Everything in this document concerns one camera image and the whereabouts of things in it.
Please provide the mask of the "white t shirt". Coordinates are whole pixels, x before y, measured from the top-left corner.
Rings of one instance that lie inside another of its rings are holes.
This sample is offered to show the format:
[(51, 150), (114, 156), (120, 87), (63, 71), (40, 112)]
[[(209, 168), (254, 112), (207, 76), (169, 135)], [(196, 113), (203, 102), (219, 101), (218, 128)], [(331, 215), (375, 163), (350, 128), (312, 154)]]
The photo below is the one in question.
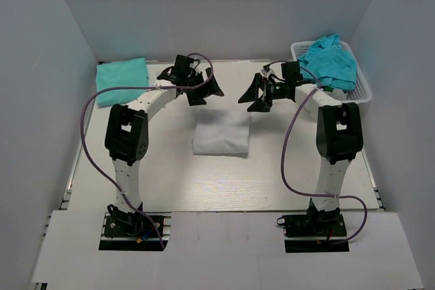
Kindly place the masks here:
[(251, 114), (227, 109), (201, 109), (192, 139), (198, 156), (246, 156)]

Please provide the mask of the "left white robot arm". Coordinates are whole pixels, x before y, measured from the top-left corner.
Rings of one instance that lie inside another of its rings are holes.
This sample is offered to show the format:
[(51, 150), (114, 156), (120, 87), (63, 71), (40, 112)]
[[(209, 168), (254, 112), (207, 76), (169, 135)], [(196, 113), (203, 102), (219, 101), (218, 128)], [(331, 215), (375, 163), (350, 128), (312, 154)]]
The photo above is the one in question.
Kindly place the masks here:
[(202, 72), (195, 54), (178, 55), (172, 66), (156, 78), (156, 84), (126, 105), (111, 107), (105, 148), (115, 168), (116, 201), (108, 206), (120, 227), (130, 235), (143, 229), (143, 202), (139, 194), (139, 165), (149, 147), (149, 123), (166, 105), (185, 94), (189, 106), (206, 105), (209, 96), (223, 96), (214, 77), (213, 65)]

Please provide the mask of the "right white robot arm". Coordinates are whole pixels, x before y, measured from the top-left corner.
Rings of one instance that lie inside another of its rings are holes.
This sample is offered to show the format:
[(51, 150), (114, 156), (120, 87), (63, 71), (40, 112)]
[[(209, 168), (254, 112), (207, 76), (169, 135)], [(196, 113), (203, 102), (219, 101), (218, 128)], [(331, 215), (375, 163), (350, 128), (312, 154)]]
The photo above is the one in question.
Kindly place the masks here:
[(298, 104), (298, 113), (308, 109), (316, 115), (315, 144), (321, 166), (315, 191), (306, 195), (315, 211), (307, 217), (307, 226), (321, 235), (332, 225), (328, 213), (338, 211), (345, 174), (363, 148), (360, 109), (356, 103), (342, 103), (324, 92), (320, 79), (298, 62), (282, 60), (280, 65), (280, 77), (270, 64), (264, 65), (238, 102), (249, 103), (249, 112), (266, 113), (275, 100), (290, 99)]

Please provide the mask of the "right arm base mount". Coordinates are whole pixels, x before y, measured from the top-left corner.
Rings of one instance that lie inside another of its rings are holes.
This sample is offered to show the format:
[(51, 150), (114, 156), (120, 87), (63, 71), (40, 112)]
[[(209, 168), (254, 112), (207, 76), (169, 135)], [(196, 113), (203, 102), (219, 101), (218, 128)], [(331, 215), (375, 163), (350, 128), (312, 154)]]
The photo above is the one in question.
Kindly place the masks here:
[(283, 228), (286, 253), (346, 253), (347, 229), (339, 208), (319, 211), (310, 203), (306, 213), (283, 215), (277, 219)]

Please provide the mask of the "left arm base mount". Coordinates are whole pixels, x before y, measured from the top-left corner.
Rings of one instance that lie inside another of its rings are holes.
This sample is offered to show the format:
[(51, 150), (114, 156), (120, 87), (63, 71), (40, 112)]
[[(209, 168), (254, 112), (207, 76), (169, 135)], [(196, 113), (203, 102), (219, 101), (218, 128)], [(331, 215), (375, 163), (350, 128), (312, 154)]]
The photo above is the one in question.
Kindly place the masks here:
[(160, 252), (164, 248), (160, 243), (158, 233), (164, 246), (170, 236), (171, 215), (157, 213), (150, 215), (152, 222), (139, 213), (124, 213), (114, 205), (107, 207), (101, 237), (100, 251), (137, 251)]

